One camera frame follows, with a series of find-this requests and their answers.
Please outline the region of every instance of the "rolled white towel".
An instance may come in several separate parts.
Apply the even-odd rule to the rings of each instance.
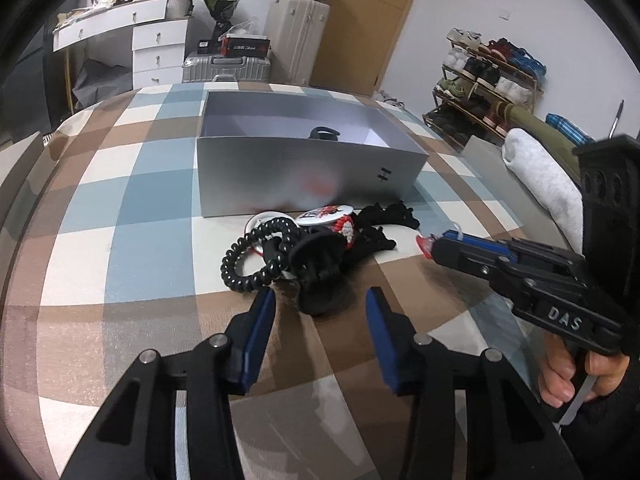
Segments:
[[[511,130],[502,160],[550,213],[576,253],[582,254],[582,195],[547,150],[525,130]]]

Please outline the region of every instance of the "white desk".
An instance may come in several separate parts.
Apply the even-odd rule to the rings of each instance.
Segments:
[[[112,7],[53,33],[53,50],[118,28],[133,27],[133,88],[180,83],[190,0],[143,0]]]

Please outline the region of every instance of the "green rolled mat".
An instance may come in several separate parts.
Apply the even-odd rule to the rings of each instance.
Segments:
[[[529,135],[542,144],[560,167],[566,171],[576,186],[580,186],[580,167],[578,157],[572,153],[575,144],[567,139],[555,128],[552,128],[545,121],[541,121],[536,116],[527,112],[519,106],[511,106],[507,109],[508,120],[517,124]]]

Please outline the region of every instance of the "gray box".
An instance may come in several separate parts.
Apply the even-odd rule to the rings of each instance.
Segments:
[[[213,81],[215,76],[230,76],[236,81],[269,81],[271,62],[258,57],[223,57],[220,54],[191,53],[182,66],[182,82]]]
[[[309,139],[318,126],[338,141]],[[427,160],[379,109],[275,92],[209,92],[196,143],[205,217],[395,202]]]

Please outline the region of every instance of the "wooden door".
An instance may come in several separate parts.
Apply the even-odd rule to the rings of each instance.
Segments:
[[[371,95],[413,0],[328,0],[311,85]]]

